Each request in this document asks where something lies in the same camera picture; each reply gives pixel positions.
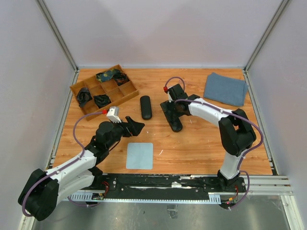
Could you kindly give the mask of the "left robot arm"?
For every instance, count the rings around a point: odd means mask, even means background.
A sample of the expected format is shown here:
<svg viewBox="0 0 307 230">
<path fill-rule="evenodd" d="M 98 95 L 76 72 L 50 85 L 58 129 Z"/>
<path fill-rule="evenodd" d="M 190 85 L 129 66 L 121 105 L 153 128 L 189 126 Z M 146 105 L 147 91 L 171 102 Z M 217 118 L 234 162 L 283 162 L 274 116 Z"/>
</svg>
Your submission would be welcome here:
<svg viewBox="0 0 307 230">
<path fill-rule="evenodd" d="M 75 157 L 53 169 L 34 170 L 19 198 L 18 204 L 26 217 L 38 221 L 45 220 L 65 198 L 86 187 L 98 189 L 102 186 L 102 176 L 94 173 L 121 138 L 138 136 L 145 124 L 136 122 L 129 116 L 126 121 L 104 121 L 99 124 L 95 135 L 87 146 Z"/>
</svg>

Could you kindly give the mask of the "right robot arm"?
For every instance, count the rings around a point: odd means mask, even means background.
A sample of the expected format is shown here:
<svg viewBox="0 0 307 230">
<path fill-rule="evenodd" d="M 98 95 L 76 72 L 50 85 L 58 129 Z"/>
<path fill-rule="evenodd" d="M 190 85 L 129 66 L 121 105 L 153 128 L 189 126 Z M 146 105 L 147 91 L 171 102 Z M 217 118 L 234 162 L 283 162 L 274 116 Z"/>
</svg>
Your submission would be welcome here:
<svg viewBox="0 0 307 230">
<path fill-rule="evenodd" d="M 168 100 L 160 106 L 172 131 L 182 130 L 180 117 L 184 115 L 200 117 L 219 128 L 225 158 L 217 173 L 217 185 L 224 192 L 231 190 L 240 175 L 239 165 L 244 153 L 256 141 L 256 134 L 246 113 L 242 109 L 232 111 L 214 106 L 194 94 L 188 96 L 180 84 L 170 88 L 164 86 L 164 92 Z"/>
</svg>

